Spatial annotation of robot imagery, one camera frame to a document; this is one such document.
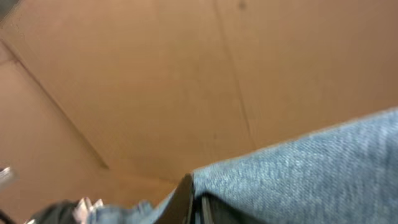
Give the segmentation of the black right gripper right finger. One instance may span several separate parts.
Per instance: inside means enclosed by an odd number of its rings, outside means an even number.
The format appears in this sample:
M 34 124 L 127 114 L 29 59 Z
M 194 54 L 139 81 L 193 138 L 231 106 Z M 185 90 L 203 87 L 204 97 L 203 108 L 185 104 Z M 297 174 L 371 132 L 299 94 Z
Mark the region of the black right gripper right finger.
M 205 194 L 200 199 L 201 224 L 261 224 L 261 221 L 235 209 L 215 197 Z

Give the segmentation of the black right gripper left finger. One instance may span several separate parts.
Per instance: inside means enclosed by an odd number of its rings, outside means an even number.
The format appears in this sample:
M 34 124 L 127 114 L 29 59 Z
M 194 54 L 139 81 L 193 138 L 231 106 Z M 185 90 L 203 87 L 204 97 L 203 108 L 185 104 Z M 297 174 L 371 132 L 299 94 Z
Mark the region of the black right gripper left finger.
M 191 224 L 194 193 L 193 176 L 185 174 L 155 224 Z

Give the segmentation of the blue denim jeans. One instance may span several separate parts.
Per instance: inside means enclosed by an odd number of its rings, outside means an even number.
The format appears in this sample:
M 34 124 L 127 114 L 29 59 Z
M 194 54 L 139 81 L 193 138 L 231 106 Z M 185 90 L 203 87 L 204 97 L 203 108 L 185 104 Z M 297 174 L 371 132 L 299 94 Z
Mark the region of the blue denim jeans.
M 261 223 L 396 223 L 397 110 L 194 170 L 191 223 L 214 195 Z M 87 223 L 155 223 L 157 207 L 105 205 Z

